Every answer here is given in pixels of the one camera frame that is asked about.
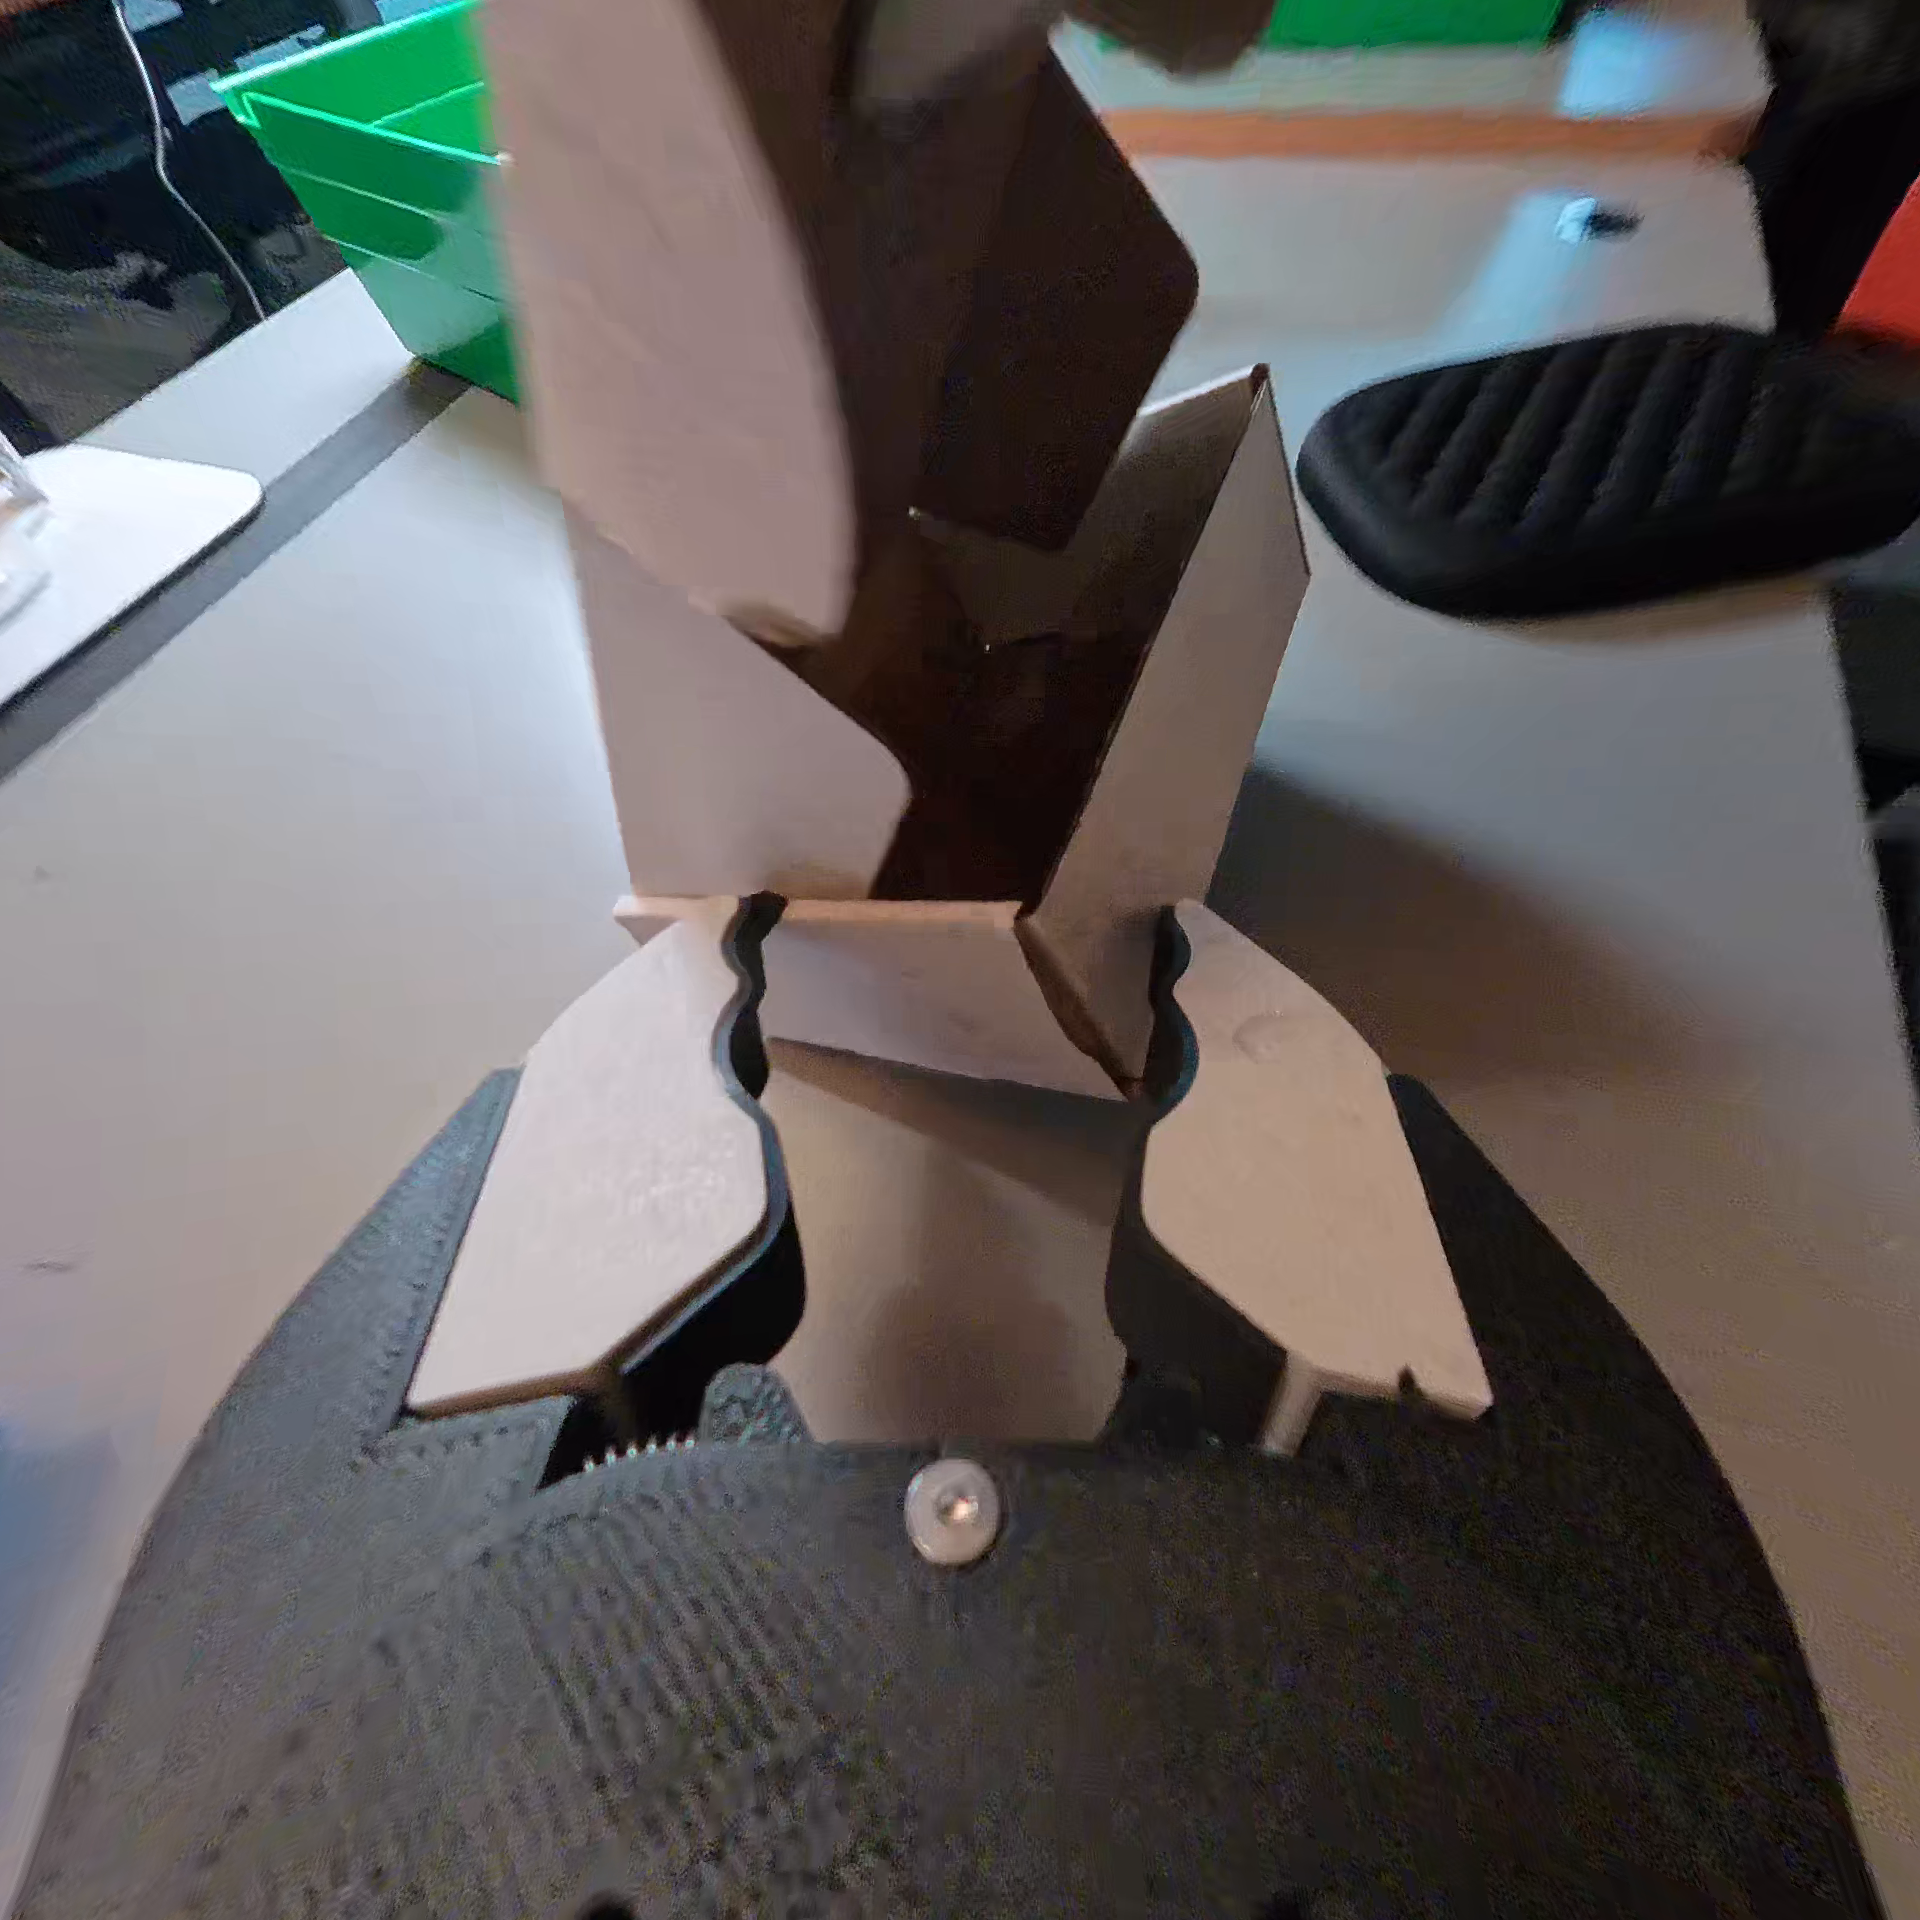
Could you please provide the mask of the green plastic bin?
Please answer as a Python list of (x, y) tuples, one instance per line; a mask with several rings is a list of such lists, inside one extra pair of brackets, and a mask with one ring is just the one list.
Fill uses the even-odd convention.
[(441, 3), (212, 87), (399, 343), (517, 401), (480, 27), (480, 3)]
[(1261, 48), (1539, 48), (1569, 3), (1273, 3)]

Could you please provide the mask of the black office chair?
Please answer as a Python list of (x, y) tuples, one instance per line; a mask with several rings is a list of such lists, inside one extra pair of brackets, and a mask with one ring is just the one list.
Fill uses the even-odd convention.
[(1648, 323), (1332, 401), (1298, 480), (1449, 617), (1546, 619), (1822, 570), (1918, 527), (1918, 3), (1751, 3), (1742, 167), (1772, 325)]

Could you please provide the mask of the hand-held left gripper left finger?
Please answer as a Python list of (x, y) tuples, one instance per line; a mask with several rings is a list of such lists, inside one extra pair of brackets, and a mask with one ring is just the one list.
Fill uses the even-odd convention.
[(765, 939), (785, 898), (663, 900), (532, 1045), (407, 1380), (449, 1417), (584, 1396), (693, 1421), (782, 1354), (805, 1246), (765, 1111)]

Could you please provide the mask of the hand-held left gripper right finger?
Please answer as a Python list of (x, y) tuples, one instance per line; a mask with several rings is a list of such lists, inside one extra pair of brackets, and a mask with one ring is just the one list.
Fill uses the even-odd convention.
[(1289, 1456), (1326, 1402), (1497, 1405), (1389, 1071), (1198, 900), (1153, 961), (1147, 1123), (1112, 1242), (1131, 1380)]

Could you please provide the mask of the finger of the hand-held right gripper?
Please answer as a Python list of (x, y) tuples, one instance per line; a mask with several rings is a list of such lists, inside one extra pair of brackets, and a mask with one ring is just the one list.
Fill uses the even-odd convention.
[(701, 3), (489, 3), (524, 396), (553, 490), (693, 608), (846, 626), (857, 494), (812, 277)]
[(864, 100), (947, 98), (1049, 31), (1053, 3), (870, 3)]

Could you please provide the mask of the white table with wooden edge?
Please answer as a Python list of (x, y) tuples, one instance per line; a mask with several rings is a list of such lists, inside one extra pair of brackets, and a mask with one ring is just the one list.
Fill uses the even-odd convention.
[(1542, 44), (1270, 48), (1209, 79), (1086, 28), (1054, 53), (1138, 161), (1734, 161), (1772, 93), (1743, 3), (1573, 3)]

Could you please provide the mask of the plain cardboard box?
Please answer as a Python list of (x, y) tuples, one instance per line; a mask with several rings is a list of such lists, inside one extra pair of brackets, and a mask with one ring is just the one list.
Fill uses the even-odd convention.
[(1270, 372), (1150, 401), (1198, 272), (1044, 43), (866, 115), (849, 28), (708, 6), (831, 341), (846, 626), (782, 647), (562, 503), (636, 921), (785, 898), (785, 1041), (1144, 1076), (1305, 592)]

